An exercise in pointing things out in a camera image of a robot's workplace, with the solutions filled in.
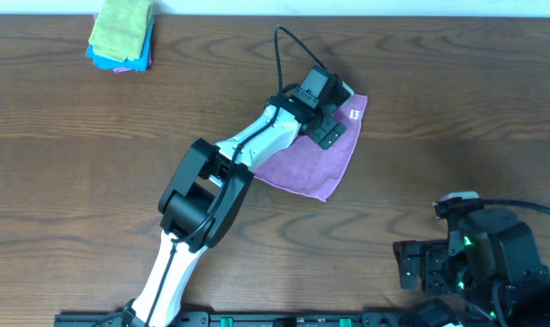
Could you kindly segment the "purple microfiber cloth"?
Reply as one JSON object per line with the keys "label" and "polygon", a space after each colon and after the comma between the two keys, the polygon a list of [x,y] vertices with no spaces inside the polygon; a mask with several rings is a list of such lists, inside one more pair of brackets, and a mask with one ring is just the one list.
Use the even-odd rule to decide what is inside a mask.
{"label": "purple microfiber cloth", "polygon": [[334,112],[346,131],[327,150],[301,136],[270,157],[255,178],[271,186],[325,202],[340,184],[355,151],[368,97],[354,94]]}

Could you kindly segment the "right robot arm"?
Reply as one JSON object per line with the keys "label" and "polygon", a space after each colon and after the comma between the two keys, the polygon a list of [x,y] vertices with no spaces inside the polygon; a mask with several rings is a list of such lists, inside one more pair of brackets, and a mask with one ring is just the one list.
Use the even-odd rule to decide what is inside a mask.
{"label": "right robot arm", "polygon": [[436,210],[446,239],[393,244],[401,287],[432,298],[404,322],[550,326],[550,272],[530,227],[507,209]]}

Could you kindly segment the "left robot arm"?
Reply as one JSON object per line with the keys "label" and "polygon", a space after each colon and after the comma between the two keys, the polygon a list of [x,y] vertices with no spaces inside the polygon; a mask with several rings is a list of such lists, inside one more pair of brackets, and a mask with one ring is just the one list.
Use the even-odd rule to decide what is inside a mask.
{"label": "left robot arm", "polygon": [[121,325],[169,325],[202,254],[233,224],[255,171],[301,135],[328,149],[346,130],[333,113],[353,94],[336,74],[314,67],[301,84],[271,96],[243,131],[216,144],[196,140],[160,198],[159,252],[145,288],[122,310]]}

